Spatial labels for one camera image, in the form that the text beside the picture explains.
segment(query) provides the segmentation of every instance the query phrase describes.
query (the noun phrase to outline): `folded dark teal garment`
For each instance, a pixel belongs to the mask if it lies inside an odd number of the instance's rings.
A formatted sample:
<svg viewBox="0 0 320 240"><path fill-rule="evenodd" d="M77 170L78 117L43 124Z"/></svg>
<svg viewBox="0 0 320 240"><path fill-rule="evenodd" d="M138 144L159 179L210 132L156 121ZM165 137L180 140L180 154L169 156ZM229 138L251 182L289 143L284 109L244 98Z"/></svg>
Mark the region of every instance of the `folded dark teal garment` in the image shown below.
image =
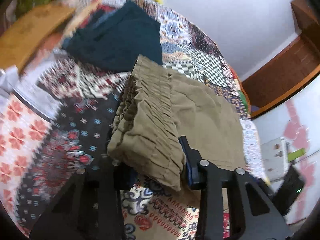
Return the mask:
<svg viewBox="0 0 320 240"><path fill-rule="evenodd" d="M139 54L162 65L160 23L132 1L94 26L78 29L63 49L82 62L116 73L131 71Z"/></svg>

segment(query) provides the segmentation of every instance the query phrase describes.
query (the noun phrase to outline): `clothing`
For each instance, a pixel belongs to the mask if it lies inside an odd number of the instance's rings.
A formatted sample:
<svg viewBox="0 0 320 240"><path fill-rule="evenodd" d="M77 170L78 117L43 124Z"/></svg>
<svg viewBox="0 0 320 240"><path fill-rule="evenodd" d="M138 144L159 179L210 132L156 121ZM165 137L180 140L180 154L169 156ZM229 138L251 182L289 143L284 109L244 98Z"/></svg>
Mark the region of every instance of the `clothing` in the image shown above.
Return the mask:
<svg viewBox="0 0 320 240"><path fill-rule="evenodd" d="M78 29L63 48L102 70L131 71L139 54L162 65L160 23L128 0L103 23Z"/></svg>
<svg viewBox="0 0 320 240"><path fill-rule="evenodd" d="M199 192L180 175L185 155L178 137L220 168L244 167L242 128L235 108L204 84L139 56L116 112L108 154L173 189L198 206Z"/></svg>

